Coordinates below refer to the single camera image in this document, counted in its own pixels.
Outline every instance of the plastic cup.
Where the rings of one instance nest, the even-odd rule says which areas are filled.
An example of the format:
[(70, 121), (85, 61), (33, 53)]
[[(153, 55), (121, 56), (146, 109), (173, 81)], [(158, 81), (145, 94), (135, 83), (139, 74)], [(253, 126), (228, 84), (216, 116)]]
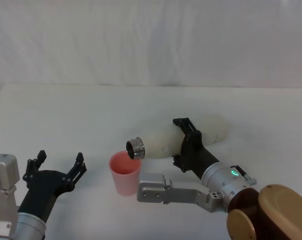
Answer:
[(115, 153), (109, 162), (116, 191), (122, 196), (137, 192), (141, 160), (132, 160), (127, 151)]

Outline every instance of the white curtain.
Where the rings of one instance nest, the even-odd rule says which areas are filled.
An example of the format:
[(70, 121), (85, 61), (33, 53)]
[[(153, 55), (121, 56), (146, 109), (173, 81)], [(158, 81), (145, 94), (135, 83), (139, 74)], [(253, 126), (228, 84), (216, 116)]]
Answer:
[(302, 87), (302, 0), (0, 0), (0, 83)]

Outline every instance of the brown robot part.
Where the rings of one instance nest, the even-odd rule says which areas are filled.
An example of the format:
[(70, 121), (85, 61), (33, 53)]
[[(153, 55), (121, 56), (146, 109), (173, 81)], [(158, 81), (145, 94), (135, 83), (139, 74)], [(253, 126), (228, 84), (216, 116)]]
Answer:
[(226, 225), (232, 240), (302, 240), (302, 197), (277, 184), (247, 188), (231, 201)]

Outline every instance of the white bottle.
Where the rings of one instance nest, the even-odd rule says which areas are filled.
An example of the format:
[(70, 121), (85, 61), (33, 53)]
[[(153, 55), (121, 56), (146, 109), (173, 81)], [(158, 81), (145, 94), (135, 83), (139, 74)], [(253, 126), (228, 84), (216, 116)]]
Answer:
[[(195, 128), (202, 132), (204, 146), (223, 141), (228, 135), (228, 123), (219, 115), (190, 118)], [(174, 123), (164, 124), (126, 143), (132, 159), (164, 159), (180, 154), (185, 134)]]

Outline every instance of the cup rim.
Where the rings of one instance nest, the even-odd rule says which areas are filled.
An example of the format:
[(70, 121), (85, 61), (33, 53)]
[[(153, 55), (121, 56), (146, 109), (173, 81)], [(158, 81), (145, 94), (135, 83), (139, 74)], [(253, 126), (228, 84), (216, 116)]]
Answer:
[(125, 151), (125, 150), (118, 151), (118, 152), (114, 153), (114, 154), (110, 157), (110, 160), (109, 160), (109, 168), (110, 168), (110, 170), (112, 171), (112, 173), (114, 173), (114, 174), (116, 174), (116, 175), (120, 175), (120, 176), (131, 176), (131, 175), (134, 175), (134, 174), (136, 174), (137, 172), (139, 172), (140, 169), (141, 169), (141, 165), (142, 165), (141, 159), (132, 159), (132, 161), (138, 161), (138, 167), (137, 167), (136, 170), (134, 170), (133, 172), (130, 172), (130, 173), (128, 173), (128, 174), (117, 173), (116, 171), (114, 171), (114, 170), (112, 169), (112, 167), (111, 167), (111, 161), (112, 161), (112, 159), (113, 159), (116, 155), (119, 155), (119, 154), (122, 154), (122, 153), (126, 153), (126, 154), (127, 154), (127, 151)]

